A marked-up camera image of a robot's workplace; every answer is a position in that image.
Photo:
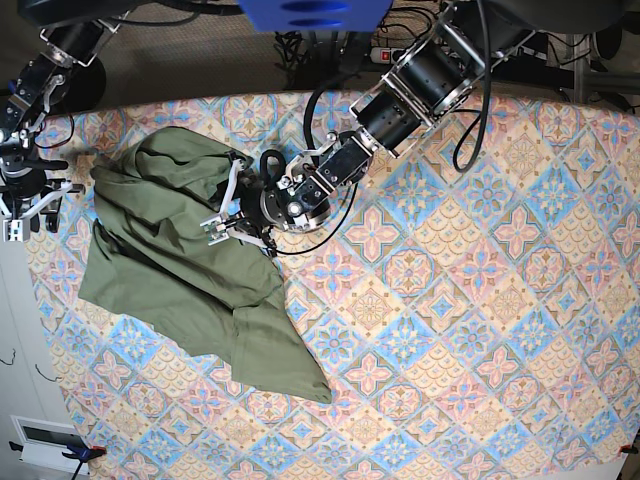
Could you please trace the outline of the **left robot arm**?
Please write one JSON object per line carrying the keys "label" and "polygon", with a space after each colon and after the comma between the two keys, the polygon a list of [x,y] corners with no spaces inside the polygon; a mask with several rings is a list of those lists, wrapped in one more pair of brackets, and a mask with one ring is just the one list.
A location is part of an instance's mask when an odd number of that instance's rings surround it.
{"label": "left robot arm", "polygon": [[381,77],[371,91],[372,99],[358,99],[351,106],[355,130],[331,132],[322,145],[316,145],[311,122],[317,101],[349,75],[325,81],[305,108],[305,150],[291,161],[277,150],[265,151],[258,178],[239,186],[237,226],[263,241],[274,228],[318,229],[330,212],[329,196],[358,183],[377,151],[398,157],[399,146],[415,130],[432,128],[456,112],[476,84],[482,86],[483,99],[473,125],[485,130],[493,69],[533,35],[536,13],[528,1],[453,2],[434,32],[415,40]]}

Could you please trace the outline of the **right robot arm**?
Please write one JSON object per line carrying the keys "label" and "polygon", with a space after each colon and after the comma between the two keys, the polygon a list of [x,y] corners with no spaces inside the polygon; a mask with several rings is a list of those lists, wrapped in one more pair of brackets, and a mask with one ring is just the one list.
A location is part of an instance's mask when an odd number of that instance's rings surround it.
{"label": "right robot arm", "polygon": [[54,106],[71,90],[72,78],[91,67],[120,24],[104,20],[43,29],[46,50],[31,60],[10,89],[1,108],[1,239],[24,242],[41,224],[55,233],[67,194],[85,187],[49,172],[64,171],[63,160],[40,157],[36,139]]}

